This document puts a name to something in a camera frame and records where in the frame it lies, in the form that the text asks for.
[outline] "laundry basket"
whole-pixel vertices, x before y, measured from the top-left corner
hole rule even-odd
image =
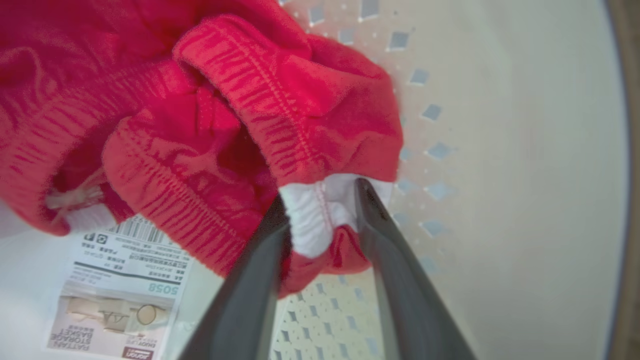
[[[388,210],[477,358],[603,359],[621,270],[637,279],[627,271],[630,145],[606,4],[280,2],[309,33],[393,77],[405,144]],[[0,316],[13,326],[0,324],[0,344],[19,344],[29,360],[84,359],[34,355],[56,271],[23,259],[61,268],[65,258],[54,242],[36,253],[29,236],[0,244],[12,254],[0,272],[15,274],[0,282]],[[196,267],[167,360],[221,283]],[[12,286],[20,291],[2,295]],[[279,303],[275,322],[271,360],[384,358],[371,271],[319,276]]]

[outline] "red garment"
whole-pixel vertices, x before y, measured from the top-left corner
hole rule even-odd
[[[225,276],[278,188],[293,204],[335,174],[395,179],[389,77],[274,1],[21,0],[0,20],[0,197],[43,231],[70,231],[56,197],[141,213]],[[310,213],[341,211],[318,191]],[[331,244],[294,242],[281,295],[368,267],[332,214]]]

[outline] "dark line on label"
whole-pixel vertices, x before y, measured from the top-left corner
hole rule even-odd
[[[93,266],[93,265],[89,265],[89,264],[85,264],[85,263],[79,263],[78,261],[74,261],[74,265],[82,266],[82,267],[89,268],[89,269],[108,272],[108,273],[113,274],[113,275],[119,275],[119,276],[124,276],[124,277],[137,277],[139,279],[144,279],[144,280],[153,280],[153,281],[159,281],[159,282],[166,282],[167,284],[172,284],[172,285],[180,285],[180,283],[177,282],[177,281],[171,281],[171,280],[166,280],[166,279],[156,279],[155,277],[135,275],[135,274],[125,274],[123,272],[117,272],[117,271],[114,271],[114,270],[111,270],[111,269],[101,268],[99,266]]]

